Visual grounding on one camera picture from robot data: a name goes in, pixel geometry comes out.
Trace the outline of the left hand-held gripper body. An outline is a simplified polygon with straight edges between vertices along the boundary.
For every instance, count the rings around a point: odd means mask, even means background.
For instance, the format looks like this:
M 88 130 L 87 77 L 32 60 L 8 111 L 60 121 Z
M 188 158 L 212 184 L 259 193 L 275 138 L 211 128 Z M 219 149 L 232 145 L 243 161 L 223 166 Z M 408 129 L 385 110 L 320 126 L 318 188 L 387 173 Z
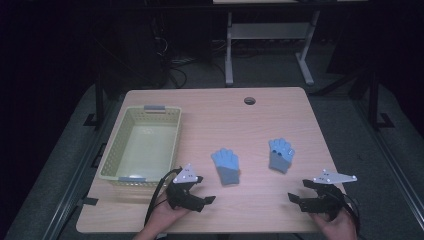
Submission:
M 198 184 L 197 176 L 191 164 L 179 169 L 166 189 L 167 200 L 172 208 L 181 207 L 197 212 L 203 210 L 206 205 L 204 199 L 190 193 L 191 188 Z

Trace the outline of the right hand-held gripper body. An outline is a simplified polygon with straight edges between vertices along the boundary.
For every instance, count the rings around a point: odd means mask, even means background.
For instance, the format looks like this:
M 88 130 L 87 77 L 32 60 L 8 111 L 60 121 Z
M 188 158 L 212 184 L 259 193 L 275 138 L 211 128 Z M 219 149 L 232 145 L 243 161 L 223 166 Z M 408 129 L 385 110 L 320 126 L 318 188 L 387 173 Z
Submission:
M 357 221 L 358 216 L 345 200 L 345 194 L 337 187 L 339 183 L 349 183 L 357 181 L 355 175 L 346 175 L 323 169 L 319 176 L 312 179 L 321 187 L 314 190 L 317 193 L 315 198 L 301 198 L 300 210 L 307 213 L 326 213 L 330 219 L 337 217 L 339 211 L 344 208 Z

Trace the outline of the person's right hand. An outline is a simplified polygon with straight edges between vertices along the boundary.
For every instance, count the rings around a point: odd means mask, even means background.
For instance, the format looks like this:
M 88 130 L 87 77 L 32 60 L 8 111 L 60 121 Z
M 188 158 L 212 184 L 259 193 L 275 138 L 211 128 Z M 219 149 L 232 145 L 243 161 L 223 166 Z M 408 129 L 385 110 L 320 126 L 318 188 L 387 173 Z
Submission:
M 358 240 L 354 221 L 344 209 L 333 220 L 326 213 L 309 213 L 309 216 L 327 240 Z

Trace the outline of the blue grey glove with dots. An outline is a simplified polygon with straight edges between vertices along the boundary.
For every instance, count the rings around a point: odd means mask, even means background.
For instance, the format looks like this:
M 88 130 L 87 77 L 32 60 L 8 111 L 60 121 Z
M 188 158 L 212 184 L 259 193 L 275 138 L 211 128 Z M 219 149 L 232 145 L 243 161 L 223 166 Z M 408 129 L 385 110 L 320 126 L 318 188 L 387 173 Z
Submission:
M 269 168 L 286 174 L 292 164 L 295 150 L 284 138 L 272 139 L 269 144 Z

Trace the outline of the plain blue grey glove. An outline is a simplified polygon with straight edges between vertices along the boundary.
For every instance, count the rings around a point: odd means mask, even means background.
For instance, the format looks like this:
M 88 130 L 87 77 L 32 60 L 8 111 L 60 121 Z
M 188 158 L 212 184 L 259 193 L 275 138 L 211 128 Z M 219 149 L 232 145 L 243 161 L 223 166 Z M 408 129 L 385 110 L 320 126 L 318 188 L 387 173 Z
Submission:
M 222 148 L 211 154 L 223 186 L 239 184 L 239 159 L 230 149 Z

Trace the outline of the white metal desk frame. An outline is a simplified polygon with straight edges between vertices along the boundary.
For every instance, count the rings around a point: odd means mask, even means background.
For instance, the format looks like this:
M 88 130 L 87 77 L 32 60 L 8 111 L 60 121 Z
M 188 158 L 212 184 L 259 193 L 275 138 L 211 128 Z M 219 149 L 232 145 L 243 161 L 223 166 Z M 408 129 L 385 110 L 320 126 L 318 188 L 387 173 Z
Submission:
M 225 84 L 234 84 L 232 64 L 232 43 L 234 40 L 303 40 L 304 45 L 300 52 L 295 54 L 296 61 L 307 85 L 315 84 L 306 57 L 315 33 L 320 16 L 314 11 L 309 22 L 295 23 L 234 23 L 232 13 L 228 14 L 226 34 L 226 55 L 224 60 Z

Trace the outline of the black metal stand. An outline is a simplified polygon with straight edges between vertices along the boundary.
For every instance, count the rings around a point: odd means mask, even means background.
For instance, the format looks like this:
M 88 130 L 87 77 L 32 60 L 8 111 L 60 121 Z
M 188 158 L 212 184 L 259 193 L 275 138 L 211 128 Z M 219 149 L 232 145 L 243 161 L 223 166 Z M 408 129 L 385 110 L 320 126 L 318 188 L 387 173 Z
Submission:
M 94 126 L 99 129 L 104 119 L 103 88 L 100 76 L 95 81 L 95 113 L 89 114 L 84 122 L 84 126 Z
M 386 113 L 378 112 L 379 79 L 376 73 L 370 75 L 368 98 L 368 122 L 375 131 L 381 128 L 393 128 L 394 124 Z

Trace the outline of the pale yellow plastic basket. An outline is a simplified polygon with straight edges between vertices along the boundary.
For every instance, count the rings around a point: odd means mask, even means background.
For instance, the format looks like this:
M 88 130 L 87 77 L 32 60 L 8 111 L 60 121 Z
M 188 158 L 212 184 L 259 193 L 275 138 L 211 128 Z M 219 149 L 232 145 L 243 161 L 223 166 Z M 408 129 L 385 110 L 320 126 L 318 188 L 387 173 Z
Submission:
M 174 168 L 181 115 L 179 107 L 127 107 L 106 151 L 99 178 L 115 185 L 156 186 Z

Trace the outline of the person's left hand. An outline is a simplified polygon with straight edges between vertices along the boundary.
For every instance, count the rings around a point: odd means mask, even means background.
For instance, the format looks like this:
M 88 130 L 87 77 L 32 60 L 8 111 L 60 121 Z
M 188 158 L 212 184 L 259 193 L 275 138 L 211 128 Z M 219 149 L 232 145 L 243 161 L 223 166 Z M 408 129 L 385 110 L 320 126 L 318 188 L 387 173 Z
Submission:
M 154 204 L 154 209 L 144 230 L 149 231 L 151 234 L 158 235 L 188 213 L 189 210 L 185 208 L 172 208 L 167 201 L 167 195 L 162 193 Z

